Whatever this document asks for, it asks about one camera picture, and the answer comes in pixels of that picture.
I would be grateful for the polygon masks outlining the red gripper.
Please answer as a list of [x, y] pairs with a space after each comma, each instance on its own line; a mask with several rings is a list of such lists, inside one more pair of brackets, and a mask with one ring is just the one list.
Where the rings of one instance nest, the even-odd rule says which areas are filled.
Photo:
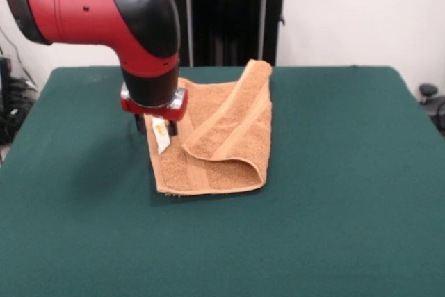
[[124, 111], [135, 114], [136, 128], [140, 134], [145, 134], [145, 119], [143, 115], [147, 114], [153, 115], [156, 118], [169, 120], [168, 133], [170, 136], [177, 136], [177, 122], [185, 116], [188, 106], [188, 91], [185, 88], [178, 88], [172, 100], [165, 106], [147, 107], [141, 106], [132, 100], [128, 88], [124, 83], [120, 90], [120, 103]]

